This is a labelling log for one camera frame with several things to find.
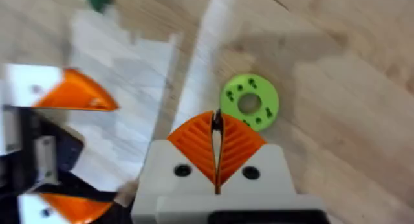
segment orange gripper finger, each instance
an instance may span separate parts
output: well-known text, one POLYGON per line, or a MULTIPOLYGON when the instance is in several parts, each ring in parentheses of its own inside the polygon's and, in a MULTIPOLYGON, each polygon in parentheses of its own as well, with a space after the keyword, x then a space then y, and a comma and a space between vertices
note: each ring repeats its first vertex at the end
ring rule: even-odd
POLYGON ((76 69, 65 69, 63 82, 34 107, 114 111, 118 104, 94 80, 76 69))
POLYGON ((97 202, 65 195, 40 194, 40 196, 70 223, 76 224, 93 222, 105 214, 112 205, 110 202, 97 202))
POLYGON ((213 111, 209 111, 193 117, 171 133, 167 139, 215 184, 213 114, 213 111))

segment green ring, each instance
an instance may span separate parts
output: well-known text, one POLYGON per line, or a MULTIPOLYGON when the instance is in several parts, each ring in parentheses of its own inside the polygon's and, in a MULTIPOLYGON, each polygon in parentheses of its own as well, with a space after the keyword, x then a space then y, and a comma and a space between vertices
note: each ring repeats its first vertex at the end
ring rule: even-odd
POLYGON ((233 77, 220 95, 223 113, 248 124, 254 131, 261 131, 275 121, 279 111, 279 96, 274 86, 256 74, 240 74, 233 77), (254 113, 242 113, 238 103, 243 95, 253 93, 261 99, 260 108, 254 113))

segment black bolt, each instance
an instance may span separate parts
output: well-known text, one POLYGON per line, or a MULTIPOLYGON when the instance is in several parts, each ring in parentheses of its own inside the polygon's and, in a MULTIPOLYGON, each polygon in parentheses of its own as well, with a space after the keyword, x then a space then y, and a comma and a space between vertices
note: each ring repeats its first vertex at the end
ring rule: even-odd
POLYGON ((45 208, 41 211, 41 215, 45 218, 49 217, 52 214, 52 210, 50 208, 45 208))
POLYGON ((178 177, 187 177, 191 174, 191 167, 187 164, 180 164, 174 168, 174 173, 178 177))
POLYGON ((246 179, 256 180, 260 177, 260 171, 254 166, 245 166, 241 172, 246 179))

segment black screw hole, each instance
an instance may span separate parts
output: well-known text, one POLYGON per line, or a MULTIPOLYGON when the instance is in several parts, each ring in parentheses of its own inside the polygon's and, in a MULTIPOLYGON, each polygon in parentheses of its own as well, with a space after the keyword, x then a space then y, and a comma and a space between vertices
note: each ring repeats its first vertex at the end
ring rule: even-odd
POLYGON ((266 107, 266 115, 267 115, 267 118, 270 118, 273 115, 268 107, 266 107))
POLYGON ((191 174, 191 167, 187 164, 180 164, 174 168, 174 174, 178 177, 187 177, 191 174))
POLYGON ((43 144, 44 144, 45 146, 48 146, 48 145, 50 144, 50 140, 49 140, 49 139, 45 139, 45 140, 43 140, 43 144))
POLYGON ((41 211, 41 215, 45 218, 49 217, 52 214, 52 210, 50 208, 45 208, 41 211))
POLYGON ((241 172, 246 179, 256 180, 260 178, 260 171, 254 166, 245 166, 241 172))

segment wooden floor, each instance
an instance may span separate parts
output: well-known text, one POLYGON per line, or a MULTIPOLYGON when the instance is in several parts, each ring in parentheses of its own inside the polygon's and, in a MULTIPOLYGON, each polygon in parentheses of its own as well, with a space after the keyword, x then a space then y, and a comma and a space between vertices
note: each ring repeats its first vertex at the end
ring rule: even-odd
POLYGON ((283 147, 299 193, 334 223, 414 223, 413 3, 116 0, 101 16, 84 0, 0 0, 0 58, 80 67, 117 99, 116 113, 62 119, 114 172, 108 189, 250 72, 279 91, 261 134, 283 147))

